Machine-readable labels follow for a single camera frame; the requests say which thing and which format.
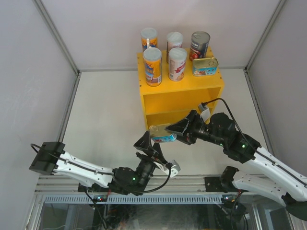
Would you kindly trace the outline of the blue luncheon meat tin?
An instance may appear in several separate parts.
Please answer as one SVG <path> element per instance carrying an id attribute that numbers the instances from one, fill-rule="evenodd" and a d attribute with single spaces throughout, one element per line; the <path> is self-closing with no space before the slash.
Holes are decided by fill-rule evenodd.
<path id="1" fill-rule="evenodd" d="M 150 137 L 154 143 L 173 142 L 177 139 L 176 134 L 165 130 L 169 125 L 170 124 L 163 124 L 149 127 Z"/>
<path id="2" fill-rule="evenodd" d="M 193 59 L 192 74 L 196 77 L 214 75 L 218 65 L 218 60 L 214 57 Z"/>

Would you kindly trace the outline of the yellow wooden shelf cabinet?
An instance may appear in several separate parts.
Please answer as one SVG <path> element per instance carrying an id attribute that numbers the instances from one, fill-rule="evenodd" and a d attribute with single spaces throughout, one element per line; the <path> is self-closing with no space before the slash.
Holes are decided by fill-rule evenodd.
<path id="1" fill-rule="evenodd" d="M 146 83 L 142 52 L 137 54 L 140 98 L 145 128 L 175 123 L 198 105 L 221 96 L 224 80 L 217 69 L 213 75 L 196 77 L 192 61 L 186 62 L 183 80 L 174 82 L 168 77 L 166 51 L 162 51 L 162 83 L 152 87 Z"/>

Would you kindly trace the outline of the yellow can with white spoon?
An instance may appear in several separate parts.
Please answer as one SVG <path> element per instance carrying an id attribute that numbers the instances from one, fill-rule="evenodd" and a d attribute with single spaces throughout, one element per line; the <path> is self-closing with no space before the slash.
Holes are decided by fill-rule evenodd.
<path id="1" fill-rule="evenodd" d="M 146 83 L 156 87 L 162 82 L 162 52 L 156 47 L 150 47 L 143 52 Z"/>

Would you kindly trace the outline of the white porridge can red label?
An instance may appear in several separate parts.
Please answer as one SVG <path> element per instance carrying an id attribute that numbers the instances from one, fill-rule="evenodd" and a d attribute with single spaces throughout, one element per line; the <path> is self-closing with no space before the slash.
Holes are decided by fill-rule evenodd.
<path id="1" fill-rule="evenodd" d="M 183 35 L 180 32 L 170 32 L 167 36 L 167 52 L 172 48 L 182 47 Z"/>

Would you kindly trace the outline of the dark blue tin can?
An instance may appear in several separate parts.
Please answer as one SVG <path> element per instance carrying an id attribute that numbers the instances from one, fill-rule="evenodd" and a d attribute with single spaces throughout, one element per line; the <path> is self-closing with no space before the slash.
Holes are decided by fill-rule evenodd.
<path id="1" fill-rule="evenodd" d="M 196 31 L 191 35 L 189 59 L 205 58 L 209 46 L 210 35 L 204 31 Z"/>

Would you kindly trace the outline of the orange can with spoon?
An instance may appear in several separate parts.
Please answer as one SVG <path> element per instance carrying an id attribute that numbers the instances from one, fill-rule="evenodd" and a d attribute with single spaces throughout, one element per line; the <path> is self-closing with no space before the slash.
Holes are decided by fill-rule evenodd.
<path id="1" fill-rule="evenodd" d="M 144 52 L 149 47 L 158 46 L 158 33 L 152 27 L 147 27 L 141 30 L 142 51 Z"/>

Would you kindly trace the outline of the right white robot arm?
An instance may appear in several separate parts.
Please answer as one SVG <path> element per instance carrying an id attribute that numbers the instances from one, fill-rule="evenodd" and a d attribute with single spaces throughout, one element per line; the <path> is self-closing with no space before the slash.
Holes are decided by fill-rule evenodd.
<path id="1" fill-rule="evenodd" d="M 214 114 L 206 124 L 201 115 L 192 110 L 182 120 L 168 125 L 166 130 L 188 145 L 198 139 L 219 145 L 230 159 L 267 176 L 266 179 L 255 177 L 228 166 L 219 178 L 224 190 L 257 193 L 284 206 L 293 216 L 307 219 L 307 178 L 275 158 L 258 141 L 240 133 L 226 114 Z"/>

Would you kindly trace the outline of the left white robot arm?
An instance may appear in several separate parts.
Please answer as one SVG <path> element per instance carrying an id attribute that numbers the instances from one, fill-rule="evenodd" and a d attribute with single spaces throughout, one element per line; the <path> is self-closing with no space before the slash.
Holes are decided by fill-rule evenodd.
<path id="1" fill-rule="evenodd" d="M 136 156 L 140 159 L 135 170 L 128 167 L 108 168 L 83 161 L 65 151 L 62 142 L 30 146 L 36 152 L 29 167 L 31 171 L 43 175 L 65 175 L 96 192 L 109 189 L 121 195 L 139 196 L 154 191 L 146 190 L 146 186 L 155 169 L 171 174 L 172 163 L 164 158 L 158 143 L 152 144 L 149 131 L 134 144 Z"/>

